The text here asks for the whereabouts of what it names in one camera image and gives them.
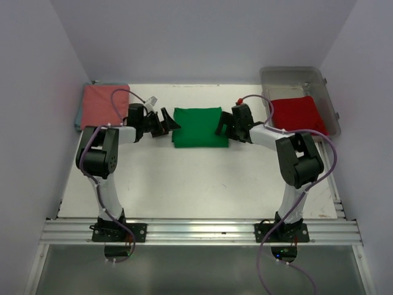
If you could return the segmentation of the green polo shirt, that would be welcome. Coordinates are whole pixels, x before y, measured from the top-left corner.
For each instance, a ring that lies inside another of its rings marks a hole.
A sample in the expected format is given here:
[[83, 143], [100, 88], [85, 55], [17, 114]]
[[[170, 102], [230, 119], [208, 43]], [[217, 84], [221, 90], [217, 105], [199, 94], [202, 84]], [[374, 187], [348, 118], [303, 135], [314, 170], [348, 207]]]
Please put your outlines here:
[[174, 108], [173, 118], [181, 128], [172, 132], [175, 148], [228, 148], [228, 138], [216, 135], [222, 113], [216, 108]]

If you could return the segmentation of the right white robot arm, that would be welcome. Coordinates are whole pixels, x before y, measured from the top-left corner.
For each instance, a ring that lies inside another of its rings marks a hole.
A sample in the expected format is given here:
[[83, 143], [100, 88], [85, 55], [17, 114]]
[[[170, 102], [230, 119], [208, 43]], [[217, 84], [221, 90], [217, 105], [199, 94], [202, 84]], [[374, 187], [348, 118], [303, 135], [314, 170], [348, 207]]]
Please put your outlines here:
[[274, 236], [288, 242], [295, 234], [302, 233], [303, 209], [307, 196], [306, 188], [315, 183], [324, 171], [324, 164], [313, 137], [308, 132], [291, 133], [276, 130], [263, 122], [253, 120], [246, 104], [232, 107], [231, 112], [221, 112], [216, 135], [242, 143], [256, 144], [276, 152], [279, 171], [285, 182], [281, 205], [274, 216], [274, 223], [260, 222], [255, 225], [255, 237]]

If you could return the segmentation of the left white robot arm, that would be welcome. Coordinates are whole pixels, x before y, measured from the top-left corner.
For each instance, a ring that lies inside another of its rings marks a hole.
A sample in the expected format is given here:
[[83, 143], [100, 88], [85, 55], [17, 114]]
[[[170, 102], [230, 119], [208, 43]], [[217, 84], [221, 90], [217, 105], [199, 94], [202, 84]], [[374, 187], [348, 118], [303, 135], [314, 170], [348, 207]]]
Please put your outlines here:
[[99, 215], [94, 230], [106, 230], [113, 241], [123, 240], [128, 233], [114, 181], [114, 172], [119, 163], [119, 146], [138, 143], [146, 133], [155, 138], [181, 129], [165, 108], [161, 108], [161, 114], [163, 120], [147, 106], [132, 103], [128, 107], [128, 116], [120, 119], [120, 125], [87, 126], [82, 131], [76, 166], [95, 190]]

